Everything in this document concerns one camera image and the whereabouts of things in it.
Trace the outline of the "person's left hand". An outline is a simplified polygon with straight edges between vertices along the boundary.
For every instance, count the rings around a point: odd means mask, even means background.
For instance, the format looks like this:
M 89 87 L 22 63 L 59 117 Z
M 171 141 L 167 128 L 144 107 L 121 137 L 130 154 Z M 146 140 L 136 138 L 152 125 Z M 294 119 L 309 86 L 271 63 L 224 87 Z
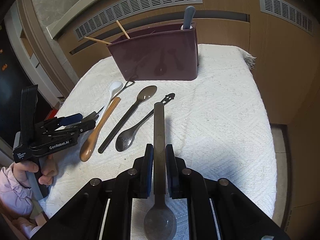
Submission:
M 31 187 L 27 178 L 26 172 L 36 173 L 39 171 L 39 166 L 32 161 L 22 161 L 20 163 L 14 163 L 12 168 L 14 177 L 23 187 Z M 53 155 L 49 155 L 45 158 L 41 167 L 42 176 L 39 178 L 41 185 L 51 185 L 53 178 L 57 175 L 56 163 L 53 159 Z

